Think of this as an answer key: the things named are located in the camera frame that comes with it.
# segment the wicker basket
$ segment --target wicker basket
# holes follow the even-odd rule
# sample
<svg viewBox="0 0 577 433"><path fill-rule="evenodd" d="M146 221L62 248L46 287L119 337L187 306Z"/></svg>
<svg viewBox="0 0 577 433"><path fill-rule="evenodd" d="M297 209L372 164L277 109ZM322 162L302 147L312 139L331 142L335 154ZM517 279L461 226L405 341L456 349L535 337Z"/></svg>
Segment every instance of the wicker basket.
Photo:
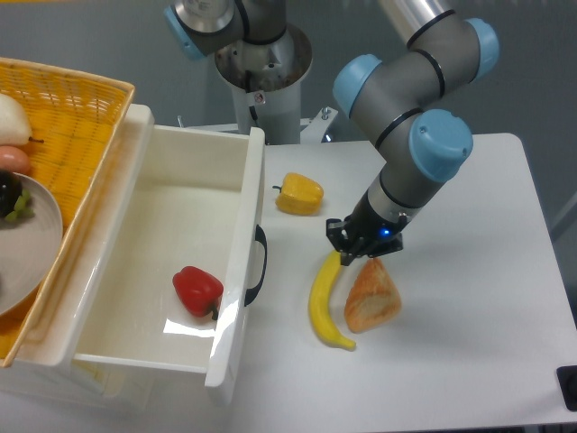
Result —
<svg viewBox="0 0 577 433"><path fill-rule="evenodd" d="M59 203L65 233L44 281L28 299L0 317L0 362L7 367L41 314L70 240L79 232L111 143L133 100L134 86L85 72L0 58L0 92L23 106L32 136L44 141L23 147L31 159L29 175Z"/></svg>

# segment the white drawer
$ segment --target white drawer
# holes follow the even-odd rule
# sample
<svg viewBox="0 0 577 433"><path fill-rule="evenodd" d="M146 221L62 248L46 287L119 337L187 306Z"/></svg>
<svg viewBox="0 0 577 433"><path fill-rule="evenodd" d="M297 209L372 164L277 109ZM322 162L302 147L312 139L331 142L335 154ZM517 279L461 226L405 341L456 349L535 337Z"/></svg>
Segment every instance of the white drawer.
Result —
<svg viewBox="0 0 577 433"><path fill-rule="evenodd" d="M142 106L131 106L126 123L119 140L132 144L119 151L75 259L11 369L84 376L104 394L119 383L107 381L125 382L131 371L190 373L205 377L200 391L212 402L226 404L243 344L245 293L266 266L266 246L255 242L266 245L258 226L264 134L151 127ZM253 266L255 253L261 258ZM194 318L180 303L172 276L185 266L223 283L218 320Z"/></svg>

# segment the white table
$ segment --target white table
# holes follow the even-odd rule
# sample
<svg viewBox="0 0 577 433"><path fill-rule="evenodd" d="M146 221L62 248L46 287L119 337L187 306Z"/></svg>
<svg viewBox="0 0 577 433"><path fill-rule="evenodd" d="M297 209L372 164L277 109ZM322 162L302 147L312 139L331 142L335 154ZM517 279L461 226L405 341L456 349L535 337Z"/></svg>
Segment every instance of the white table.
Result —
<svg viewBox="0 0 577 433"><path fill-rule="evenodd" d="M268 147L266 186L288 171L325 187L321 213L289 216L267 188L265 287L251 312L230 433L369 432L577 422L555 369L577 364L577 332L520 141L475 136L475 148L383 257L404 307L353 336L356 351L324 346L307 296L330 251L325 220L343 218L383 163L368 143ZM338 281L343 322L363 260ZM179 390L158 389L143 414L117 414L0 393L2 431L197 431Z"/></svg>

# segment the croissant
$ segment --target croissant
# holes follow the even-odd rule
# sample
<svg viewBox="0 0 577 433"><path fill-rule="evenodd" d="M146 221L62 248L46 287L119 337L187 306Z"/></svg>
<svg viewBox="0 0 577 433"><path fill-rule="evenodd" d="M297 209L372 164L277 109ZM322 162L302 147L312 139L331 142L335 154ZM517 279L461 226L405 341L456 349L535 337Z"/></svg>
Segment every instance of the croissant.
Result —
<svg viewBox="0 0 577 433"><path fill-rule="evenodd" d="M397 286L382 262L367 261L357 276L344 306L352 332L362 332L391 320L402 308Z"/></svg>

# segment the white plate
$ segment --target white plate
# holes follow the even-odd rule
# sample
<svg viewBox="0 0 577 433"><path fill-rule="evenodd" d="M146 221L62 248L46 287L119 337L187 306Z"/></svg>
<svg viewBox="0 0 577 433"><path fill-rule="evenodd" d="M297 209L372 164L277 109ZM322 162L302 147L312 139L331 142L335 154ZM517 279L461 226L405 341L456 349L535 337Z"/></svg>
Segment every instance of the white plate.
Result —
<svg viewBox="0 0 577 433"><path fill-rule="evenodd" d="M34 216L0 221L0 315L24 300L42 281L62 242L58 203L36 180L18 175L31 195Z"/></svg>

